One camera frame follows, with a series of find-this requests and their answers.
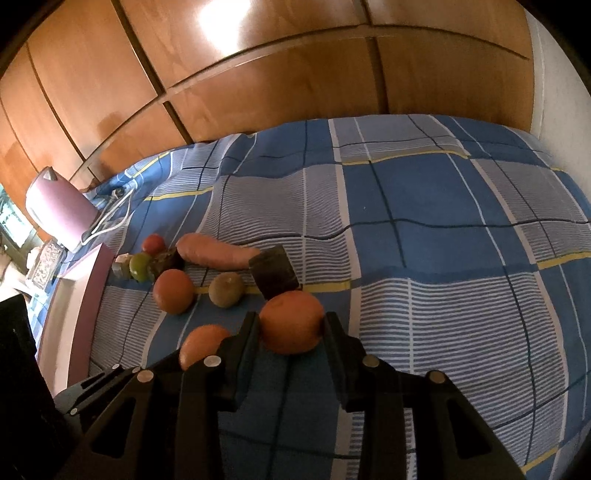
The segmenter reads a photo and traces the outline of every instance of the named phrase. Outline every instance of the window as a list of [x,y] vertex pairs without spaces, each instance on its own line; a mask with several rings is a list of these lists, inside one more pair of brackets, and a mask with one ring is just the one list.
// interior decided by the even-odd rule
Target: window
[[14,205],[2,185],[0,185],[0,225],[19,248],[22,248],[33,230],[33,226]]

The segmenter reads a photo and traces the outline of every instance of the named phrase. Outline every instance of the green tomato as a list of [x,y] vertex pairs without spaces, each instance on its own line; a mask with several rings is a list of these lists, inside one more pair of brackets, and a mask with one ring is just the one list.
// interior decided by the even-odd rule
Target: green tomato
[[131,276],[137,281],[148,281],[148,264],[152,261],[152,257],[145,252],[140,252],[131,257],[129,261],[129,271]]

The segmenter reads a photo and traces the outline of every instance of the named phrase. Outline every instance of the bed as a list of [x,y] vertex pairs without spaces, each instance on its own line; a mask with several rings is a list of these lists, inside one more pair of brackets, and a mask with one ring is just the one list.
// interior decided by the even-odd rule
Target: bed
[[[195,231],[282,244],[368,352],[446,372],[528,478],[558,478],[589,432],[591,205],[530,134],[438,115],[303,121],[146,158],[89,196],[101,206],[120,187],[135,188],[132,215],[62,271],[100,242],[137,252],[154,232],[170,245]],[[149,365],[199,325],[236,332],[263,305],[250,288],[218,309],[216,272],[187,272],[199,295],[179,316],[157,309],[149,284],[109,276],[90,374]],[[356,478],[362,428],[339,410],[322,344],[261,348],[241,409],[220,414],[226,475]],[[407,447],[415,478],[410,414]]]

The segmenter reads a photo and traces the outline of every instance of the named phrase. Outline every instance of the pink electric kettle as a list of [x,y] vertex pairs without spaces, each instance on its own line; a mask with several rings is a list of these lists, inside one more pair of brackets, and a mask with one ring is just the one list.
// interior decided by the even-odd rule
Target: pink electric kettle
[[51,167],[33,180],[25,205],[33,220],[71,252],[80,248],[82,235],[99,214],[90,200]]

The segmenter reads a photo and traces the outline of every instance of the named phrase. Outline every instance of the sweet potato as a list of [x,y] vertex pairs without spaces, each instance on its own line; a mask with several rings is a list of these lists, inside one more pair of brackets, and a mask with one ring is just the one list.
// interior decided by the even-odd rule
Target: sweet potato
[[177,243],[178,254],[187,262],[216,270],[245,270],[248,261],[261,253],[258,248],[239,247],[202,233],[186,233]]

